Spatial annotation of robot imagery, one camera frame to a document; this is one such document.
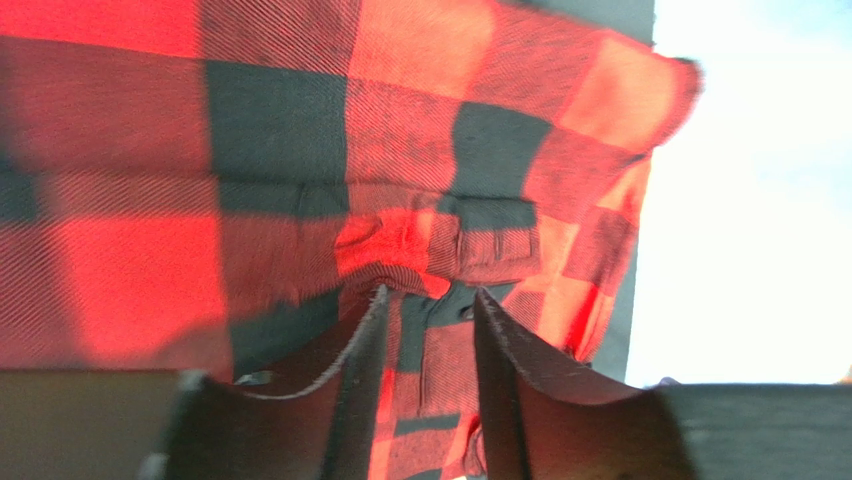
white background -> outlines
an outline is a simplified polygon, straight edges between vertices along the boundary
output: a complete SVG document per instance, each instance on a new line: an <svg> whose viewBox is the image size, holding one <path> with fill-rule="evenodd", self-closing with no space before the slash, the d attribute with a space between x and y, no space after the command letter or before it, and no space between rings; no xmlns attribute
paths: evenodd
<svg viewBox="0 0 852 480"><path fill-rule="evenodd" d="M706 89L655 153L627 382L832 383L852 364L852 1L657 0Z"/></svg>

